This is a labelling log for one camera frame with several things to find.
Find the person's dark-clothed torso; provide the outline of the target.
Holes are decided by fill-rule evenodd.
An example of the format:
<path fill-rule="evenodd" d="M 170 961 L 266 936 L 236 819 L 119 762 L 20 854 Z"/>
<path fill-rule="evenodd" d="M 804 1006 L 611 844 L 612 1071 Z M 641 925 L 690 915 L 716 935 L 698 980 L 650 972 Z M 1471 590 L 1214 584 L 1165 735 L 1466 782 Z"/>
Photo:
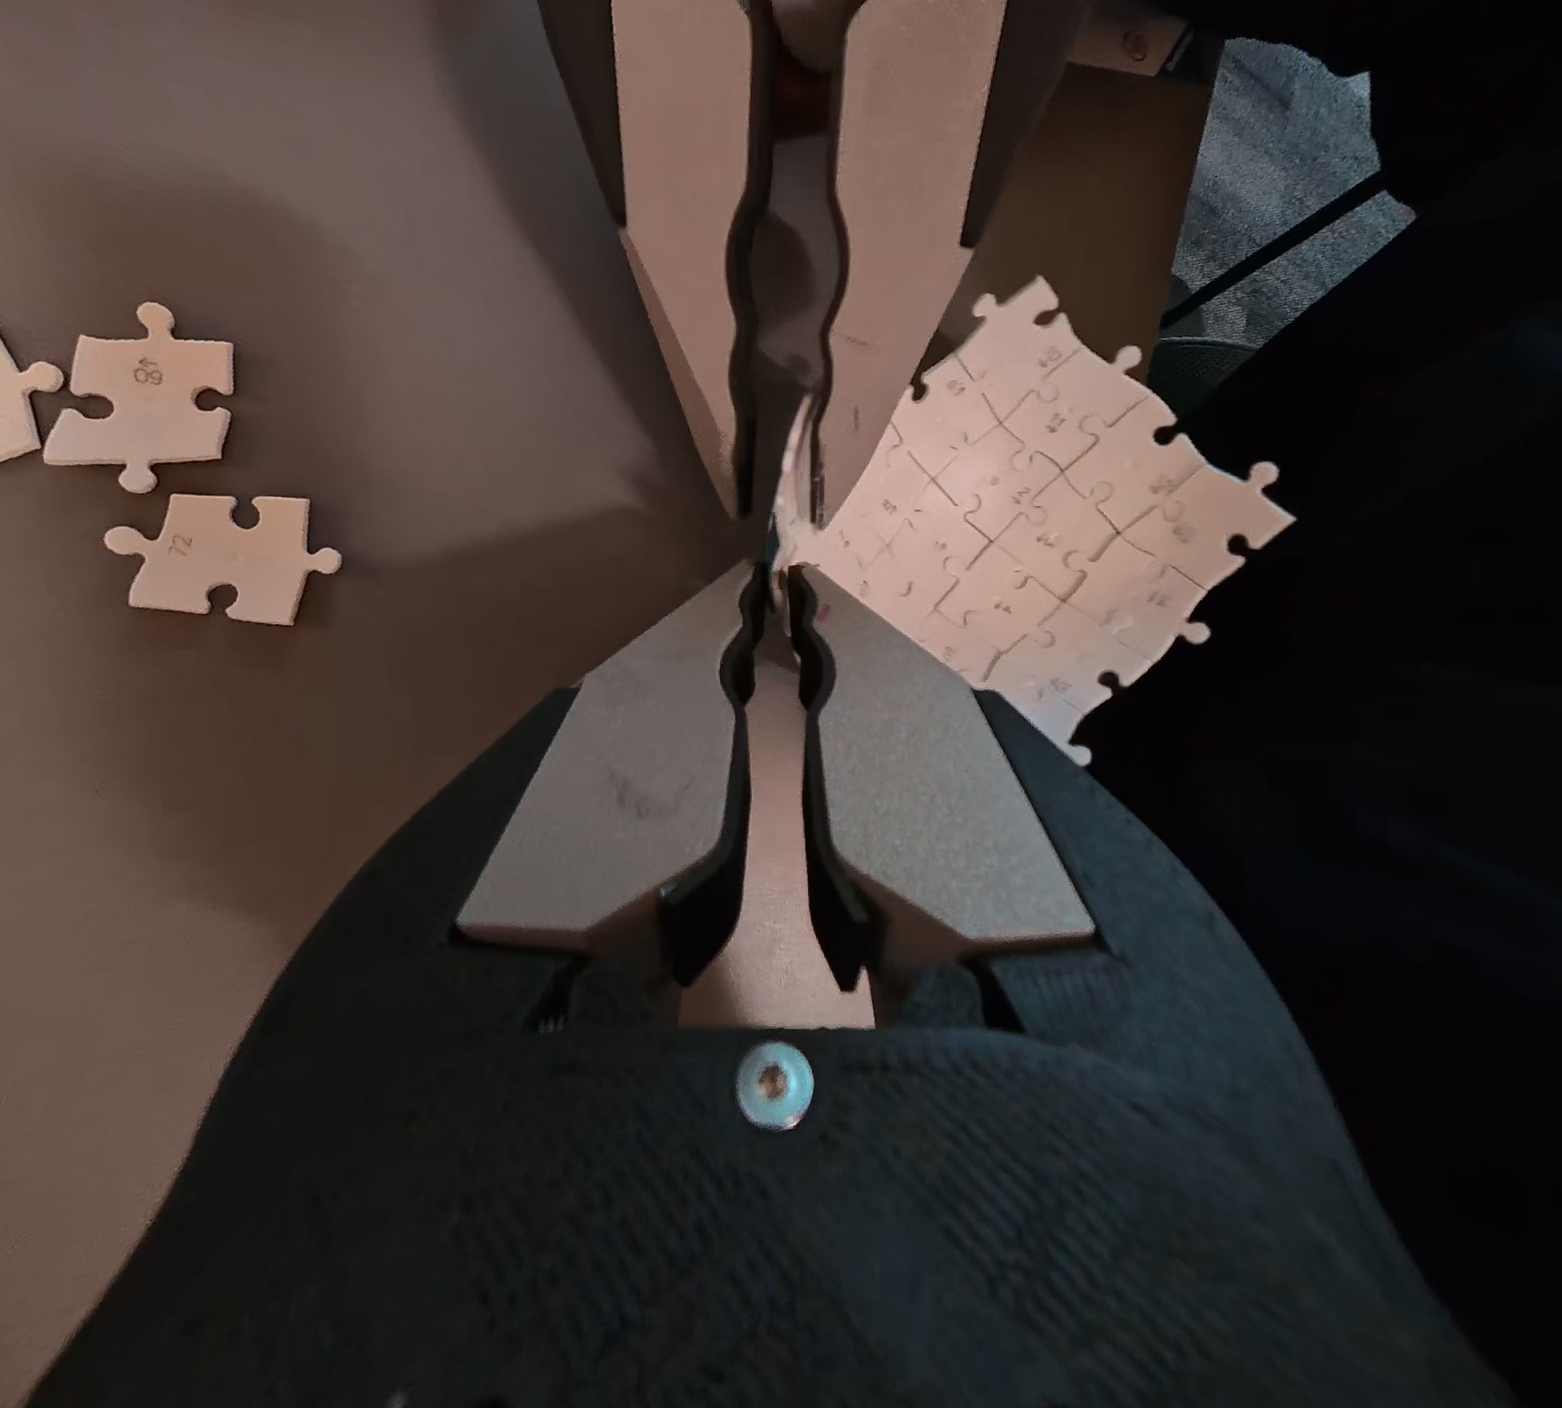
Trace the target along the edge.
<path fill-rule="evenodd" d="M 1086 725 L 1418 1263 L 1559 1405 L 1559 148 L 1463 171 L 1182 423 L 1294 523 Z"/>

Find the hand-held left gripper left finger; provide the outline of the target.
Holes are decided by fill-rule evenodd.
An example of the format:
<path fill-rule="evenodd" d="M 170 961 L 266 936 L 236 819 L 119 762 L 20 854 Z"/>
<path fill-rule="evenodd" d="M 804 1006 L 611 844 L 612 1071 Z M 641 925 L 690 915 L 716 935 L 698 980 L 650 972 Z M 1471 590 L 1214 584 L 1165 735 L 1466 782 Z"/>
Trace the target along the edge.
<path fill-rule="evenodd" d="M 741 910 L 750 696 L 741 562 L 581 681 L 461 932 L 694 984 Z"/>

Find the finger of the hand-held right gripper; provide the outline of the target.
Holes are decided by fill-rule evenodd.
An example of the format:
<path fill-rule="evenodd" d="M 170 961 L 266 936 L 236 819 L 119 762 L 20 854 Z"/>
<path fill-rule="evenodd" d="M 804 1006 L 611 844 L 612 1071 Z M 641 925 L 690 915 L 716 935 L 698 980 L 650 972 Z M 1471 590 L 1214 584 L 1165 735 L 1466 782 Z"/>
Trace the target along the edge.
<path fill-rule="evenodd" d="M 752 182 L 749 0 L 611 0 L 625 247 L 695 447 L 737 517 L 731 247 Z"/>
<path fill-rule="evenodd" d="M 812 510 L 866 471 L 967 271 L 967 202 L 1008 0 L 866 0 L 845 36 L 832 174 L 845 278 L 825 336 Z"/>

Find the white puzzle piece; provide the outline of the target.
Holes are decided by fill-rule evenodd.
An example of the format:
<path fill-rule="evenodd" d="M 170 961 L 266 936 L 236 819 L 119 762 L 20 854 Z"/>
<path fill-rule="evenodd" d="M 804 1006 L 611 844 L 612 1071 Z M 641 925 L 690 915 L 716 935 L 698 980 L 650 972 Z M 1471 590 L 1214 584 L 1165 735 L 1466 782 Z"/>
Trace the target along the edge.
<path fill-rule="evenodd" d="M 0 345 L 0 361 L 0 460 L 5 463 L 41 449 L 33 398 L 59 392 L 65 376 L 49 363 L 18 367 L 5 341 Z"/>
<path fill-rule="evenodd" d="M 142 338 L 78 338 L 70 392 L 108 400 L 111 411 L 106 418 L 62 411 L 43 458 L 51 467 L 118 465 L 119 484 L 147 494 L 158 465 L 222 458 L 230 410 L 202 408 L 197 398 L 207 390 L 233 393 L 235 351 L 228 341 L 178 338 L 174 315 L 160 302 L 140 304 L 135 315 Z"/>
<path fill-rule="evenodd" d="M 292 624 L 306 577 L 336 574 L 342 554 L 334 548 L 308 549 L 308 499 L 259 496 L 253 501 L 257 520 L 251 527 L 235 523 L 235 506 L 235 497 L 174 494 L 155 538 L 127 525 L 108 530 L 103 543 L 109 551 L 142 558 L 129 605 L 207 615 L 210 592 L 231 585 L 231 619 Z"/>

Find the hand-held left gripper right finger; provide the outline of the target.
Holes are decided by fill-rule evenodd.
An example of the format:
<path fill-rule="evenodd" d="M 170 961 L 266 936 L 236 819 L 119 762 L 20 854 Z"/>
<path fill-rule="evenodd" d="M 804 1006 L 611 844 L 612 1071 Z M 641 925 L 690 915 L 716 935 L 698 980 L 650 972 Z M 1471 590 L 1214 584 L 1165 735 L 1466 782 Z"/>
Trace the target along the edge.
<path fill-rule="evenodd" d="M 842 988 L 1087 943 L 1095 923 L 970 686 L 791 569 L 812 925 Z"/>

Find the partly built puzzle ball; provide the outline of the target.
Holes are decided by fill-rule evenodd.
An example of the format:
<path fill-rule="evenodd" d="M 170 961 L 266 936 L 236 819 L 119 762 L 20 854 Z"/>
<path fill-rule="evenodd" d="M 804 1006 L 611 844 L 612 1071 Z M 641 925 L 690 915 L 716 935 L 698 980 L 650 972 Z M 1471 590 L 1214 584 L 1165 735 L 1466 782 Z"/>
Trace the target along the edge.
<path fill-rule="evenodd" d="M 838 514 L 778 497 L 780 564 L 807 562 L 1084 764 L 1084 717 L 1170 647 L 1201 600 L 1294 519 L 1279 468 L 1211 465 L 1131 371 L 1092 351 L 1043 276 L 980 296 L 975 332 L 908 390 Z"/>

